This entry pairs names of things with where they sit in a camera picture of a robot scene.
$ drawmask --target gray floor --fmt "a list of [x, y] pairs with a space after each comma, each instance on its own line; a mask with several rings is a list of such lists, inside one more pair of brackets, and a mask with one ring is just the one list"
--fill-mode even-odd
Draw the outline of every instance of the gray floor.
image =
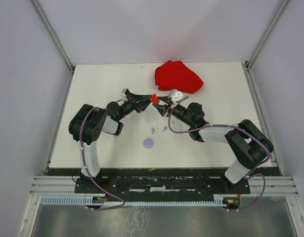
[[[254, 201], [242, 198], [242, 205]], [[34, 237], [296, 237], [285, 198], [263, 198], [252, 209], [124, 207], [88, 211], [82, 206], [41, 205]]]

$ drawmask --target pink cable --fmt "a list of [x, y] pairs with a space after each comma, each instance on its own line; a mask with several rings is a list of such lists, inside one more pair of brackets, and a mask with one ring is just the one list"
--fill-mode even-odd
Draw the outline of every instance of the pink cable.
[[105, 194], [110, 195], [113, 198], [116, 198], [116, 199], [118, 199], [118, 200], [120, 200], [122, 202], [122, 204], [119, 204], [119, 205], [116, 205], [116, 206], [109, 206], [109, 207], [104, 207], [104, 208], [99, 208], [99, 209], [87, 208], [89, 210], [104, 211], [104, 210], [111, 210], [111, 209], [119, 208], [119, 207], [123, 206], [124, 204], [126, 204], [126, 201], [124, 201], [122, 198], [120, 198], [120, 197], [118, 197], [118, 196], [116, 196], [116, 195], [114, 195], [114, 194], [112, 194], [112, 193], [104, 190], [102, 187], [100, 187], [100, 185], [98, 185], [96, 183], [96, 181], [93, 179], [93, 177], [92, 177], [91, 173], [89, 172], [88, 167], [86, 165], [86, 159], [85, 159], [85, 153], [84, 153], [84, 143], [83, 143], [83, 140], [82, 140], [83, 129], [84, 129], [84, 125], [85, 125], [85, 122], [86, 122], [87, 118], [89, 117], [89, 115], [91, 114], [91, 112], [94, 111], [94, 110], [96, 110], [96, 109], [99, 109], [99, 108], [98, 107], [93, 107], [86, 114], [86, 116], [85, 116], [85, 118], [84, 118], [84, 120], [82, 122], [81, 130], [79, 132], [79, 141], [81, 143], [81, 148], [82, 148], [83, 166], [84, 166], [84, 168], [85, 168], [85, 170], [86, 170], [86, 172], [87, 172], [90, 180], [93, 182], [93, 184], [96, 185], [97, 188], [99, 188], [100, 190], [102, 190]]
[[[177, 104], [180, 104], [182, 101], [188, 99], [189, 96], [186, 96], [184, 98], [182, 98], [181, 100], [177, 101]], [[265, 162], [267, 162], [269, 159], [270, 159], [270, 152], [269, 150], [266, 148], [266, 146], [264, 146], [258, 139], [256, 139], [254, 136], [252, 136], [250, 133], [248, 133], [247, 131], [237, 127], [237, 126], [234, 126], [234, 125], [225, 125], [225, 124], [212, 124], [212, 125], [205, 125], [205, 126], [202, 126], [202, 127], [198, 127], [198, 128], [195, 128], [195, 129], [192, 129], [192, 130], [188, 130], [188, 131], [175, 131], [171, 128], [171, 116], [173, 114], [173, 111], [174, 111], [174, 108], [171, 110], [170, 112], [170, 115], [168, 117], [168, 128], [170, 129], [170, 131], [172, 131], [173, 133], [190, 133], [190, 132], [196, 132], [196, 131], [200, 131], [202, 129], [205, 129], [205, 128], [209, 128], [209, 127], [230, 127], [230, 128], [234, 128], [234, 129], [237, 129], [239, 130], [240, 132], [244, 133], [245, 135], [247, 135], [249, 138], [251, 138], [254, 142], [256, 142], [258, 145], [260, 145], [266, 152], [267, 154], [267, 158], [265, 160], [263, 160], [261, 163], [259, 163], [259, 165], [261, 164], [264, 164]], [[261, 191], [261, 194], [260, 196], [257, 198], [257, 200], [255, 202], [253, 202], [252, 204], [246, 206], [246, 207], [243, 207], [241, 209], [237, 209], [237, 210], [230, 210], [230, 211], [240, 211], [240, 210], [246, 210], [252, 206], [255, 206], [261, 199], [261, 197], [263, 196], [264, 192], [265, 192], [265, 188], [266, 188], [266, 179], [265, 177], [262, 175], [262, 174], [254, 174], [250, 177], [247, 177], [248, 175], [250, 175], [251, 173], [254, 172], [254, 170], [256, 169], [256, 167], [254, 169], [252, 169], [250, 172], [248, 172], [246, 175], [245, 175], [245, 179], [249, 180], [251, 178], [254, 178], [256, 176], [261, 176], [264, 180], [264, 185], [263, 185], [263, 189]]]

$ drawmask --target red object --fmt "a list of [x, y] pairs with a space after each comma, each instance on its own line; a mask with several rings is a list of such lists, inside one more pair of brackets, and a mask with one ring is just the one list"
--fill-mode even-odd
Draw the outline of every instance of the red object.
[[158, 104], [160, 102], [160, 99], [157, 97], [156, 94], [153, 94], [152, 97], [150, 98], [150, 101], [153, 103], [153, 104]]
[[159, 90], [195, 93], [203, 86], [203, 81], [181, 61], [168, 61], [155, 70], [155, 84]]

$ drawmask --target orange object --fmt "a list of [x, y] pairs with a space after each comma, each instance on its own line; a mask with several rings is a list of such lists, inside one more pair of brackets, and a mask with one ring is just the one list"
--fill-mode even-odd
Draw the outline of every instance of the orange object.
[[150, 98], [150, 101], [153, 103], [153, 104], [158, 104], [160, 102], [160, 99], [157, 97], [156, 94], [153, 94], [152, 97]]

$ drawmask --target small purple object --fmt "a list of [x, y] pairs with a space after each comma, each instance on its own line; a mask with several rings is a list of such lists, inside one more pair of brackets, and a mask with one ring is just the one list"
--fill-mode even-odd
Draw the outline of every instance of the small purple object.
[[145, 139], [144, 142], [143, 142], [143, 145], [146, 147], [146, 148], [152, 148], [154, 146], [154, 142], [152, 139]]

